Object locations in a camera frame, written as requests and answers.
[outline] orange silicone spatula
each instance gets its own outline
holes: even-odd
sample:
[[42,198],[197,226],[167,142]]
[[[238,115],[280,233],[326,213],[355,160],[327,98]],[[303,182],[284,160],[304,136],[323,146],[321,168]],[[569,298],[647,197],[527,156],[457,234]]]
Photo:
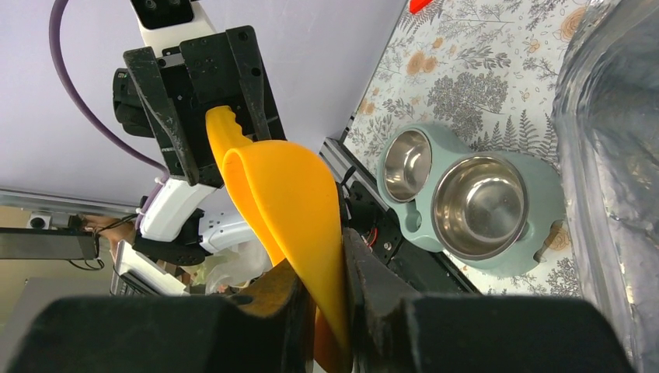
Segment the orange silicone spatula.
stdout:
[[350,371],[338,193],[313,152],[289,141],[251,142],[228,106],[206,113],[208,140],[229,196],[273,265],[286,258],[318,305],[314,355]]

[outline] transparent plastic container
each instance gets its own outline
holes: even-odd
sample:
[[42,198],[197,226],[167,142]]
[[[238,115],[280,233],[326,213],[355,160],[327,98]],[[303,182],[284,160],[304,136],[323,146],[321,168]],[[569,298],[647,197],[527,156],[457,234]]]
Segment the transparent plastic container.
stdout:
[[659,1],[592,1],[553,120],[577,272],[639,372],[659,371]]
[[207,274],[206,294],[217,293],[221,286],[241,288],[272,268],[270,257],[256,239],[223,249],[216,256],[223,260]]

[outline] floral tablecloth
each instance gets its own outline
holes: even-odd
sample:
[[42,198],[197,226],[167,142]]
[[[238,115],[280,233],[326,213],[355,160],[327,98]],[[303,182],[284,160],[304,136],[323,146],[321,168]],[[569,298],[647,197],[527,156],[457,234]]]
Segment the floral tablecloth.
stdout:
[[[551,110],[585,0],[434,0],[404,10],[345,140],[372,173],[389,137],[415,123],[449,126],[477,151],[510,150],[557,167]],[[579,296],[567,224],[521,276],[454,263],[486,294]]]

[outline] stainless steel bowl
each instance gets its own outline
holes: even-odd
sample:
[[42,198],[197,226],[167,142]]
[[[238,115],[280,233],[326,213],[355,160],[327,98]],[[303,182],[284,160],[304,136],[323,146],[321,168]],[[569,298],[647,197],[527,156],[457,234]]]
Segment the stainless steel bowl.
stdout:
[[395,201],[407,202],[424,187],[431,173],[431,145],[419,130],[399,134],[385,156],[385,190]]
[[433,227],[444,247],[457,257],[483,260],[521,236],[528,196],[509,161],[481,153],[457,161],[444,173],[432,206]]

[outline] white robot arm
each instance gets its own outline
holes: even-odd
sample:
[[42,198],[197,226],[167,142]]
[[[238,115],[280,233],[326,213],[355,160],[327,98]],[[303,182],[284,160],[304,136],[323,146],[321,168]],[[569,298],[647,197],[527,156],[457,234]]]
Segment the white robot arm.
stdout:
[[[150,6],[158,6],[153,1]],[[140,33],[146,47],[152,47],[157,58],[163,51],[178,47],[185,40],[215,34],[211,21],[200,2],[192,2],[194,16],[190,22],[150,30],[138,17]],[[212,186],[191,186],[185,180],[170,177],[155,195],[140,224],[141,236],[160,242],[172,242],[181,227],[197,209],[197,206],[215,192]],[[226,247],[256,238],[252,229],[237,211],[204,213],[199,221],[200,245],[209,253],[217,253]]]

